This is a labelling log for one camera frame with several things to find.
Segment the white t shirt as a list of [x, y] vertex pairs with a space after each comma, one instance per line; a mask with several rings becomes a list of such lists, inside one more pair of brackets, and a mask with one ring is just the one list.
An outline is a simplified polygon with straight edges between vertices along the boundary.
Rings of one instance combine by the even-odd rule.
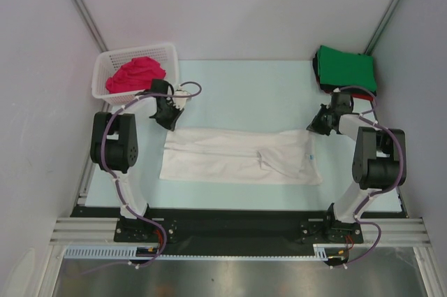
[[323, 181], [314, 137], [302, 129], [279, 133], [177, 129], [166, 136], [159, 177], [228, 184], [318, 186]]

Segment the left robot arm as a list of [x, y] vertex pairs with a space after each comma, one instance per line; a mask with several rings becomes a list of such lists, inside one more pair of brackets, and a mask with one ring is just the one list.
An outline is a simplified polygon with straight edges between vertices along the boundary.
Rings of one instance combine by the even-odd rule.
[[133, 219], [129, 231], [138, 240], [153, 236], [154, 223], [143, 217], [149, 204], [131, 174], [139, 155], [137, 112], [143, 111], [145, 117], [173, 131], [190, 97], [182, 87], [174, 88], [165, 80], [155, 80], [149, 89], [136, 93], [115, 112], [94, 115], [90, 159], [111, 177], [120, 204], [119, 213]]

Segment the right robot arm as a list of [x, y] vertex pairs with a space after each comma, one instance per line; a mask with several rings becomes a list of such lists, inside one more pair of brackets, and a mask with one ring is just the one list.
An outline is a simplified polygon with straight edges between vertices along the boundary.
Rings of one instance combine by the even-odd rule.
[[347, 225], [360, 221], [361, 214], [376, 197], [387, 194], [406, 180], [406, 134], [389, 129], [354, 112], [351, 94], [336, 89], [329, 104], [322, 104], [307, 130], [320, 135], [333, 131], [356, 144], [352, 161], [353, 183], [330, 206], [333, 218], [322, 224], [323, 236], [338, 242], [347, 234]]

